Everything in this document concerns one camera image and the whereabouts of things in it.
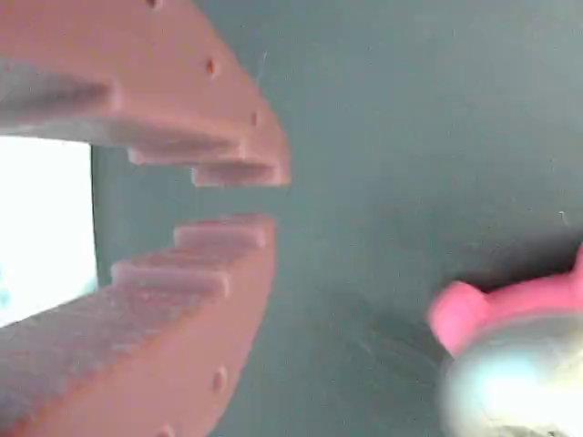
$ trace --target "gray surface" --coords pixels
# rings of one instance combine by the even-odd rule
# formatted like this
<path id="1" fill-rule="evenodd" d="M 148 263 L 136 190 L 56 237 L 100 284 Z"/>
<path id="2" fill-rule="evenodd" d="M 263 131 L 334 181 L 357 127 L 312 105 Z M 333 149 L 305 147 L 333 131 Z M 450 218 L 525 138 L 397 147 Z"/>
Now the gray surface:
<path id="1" fill-rule="evenodd" d="M 215 435 L 440 435 L 431 297 L 566 268 L 580 238 L 583 5 L 200 6 L 281 116 L 293 185 L 195 189 L 96 150 L 101 274 L 177 223 L 272 213 L 280 271 Z"/>

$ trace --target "white light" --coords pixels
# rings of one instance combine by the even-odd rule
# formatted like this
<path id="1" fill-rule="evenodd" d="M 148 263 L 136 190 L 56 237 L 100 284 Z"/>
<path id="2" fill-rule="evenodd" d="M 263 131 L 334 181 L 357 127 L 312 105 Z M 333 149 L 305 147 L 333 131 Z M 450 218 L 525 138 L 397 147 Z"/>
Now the white light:
<path id="1" fill-rule="evenodd" d="M 96 283 L 90 146 L 0 137 L 0 326 Z"/>

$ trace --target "pink toy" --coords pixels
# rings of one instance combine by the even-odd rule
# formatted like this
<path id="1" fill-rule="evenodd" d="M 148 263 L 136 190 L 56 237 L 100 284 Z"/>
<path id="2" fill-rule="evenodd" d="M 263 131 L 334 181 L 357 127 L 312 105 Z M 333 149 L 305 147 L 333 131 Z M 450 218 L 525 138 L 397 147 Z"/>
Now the pink toy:
<path id="1" fill-rule="evenodd" d="M 581 312 L 583 246 L 572 271 L 520 282 L 485 294 L 464 282 L 450 284 L 429 310 L 429 325 L 453 355 L 478 333 L 530 315 Z"/>

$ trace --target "pink ear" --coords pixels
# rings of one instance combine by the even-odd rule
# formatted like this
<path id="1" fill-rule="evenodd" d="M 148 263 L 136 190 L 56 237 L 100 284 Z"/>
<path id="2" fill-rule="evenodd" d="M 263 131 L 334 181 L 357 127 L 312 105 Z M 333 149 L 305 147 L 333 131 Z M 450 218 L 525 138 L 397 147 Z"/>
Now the pink ear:
<path id="1" fill-rule="evenodd" d="M 486 317 L 486 295 L 464 282 L 453 282 L 429 309 L 429 326 L 452 354 L 465 344 Z"/>

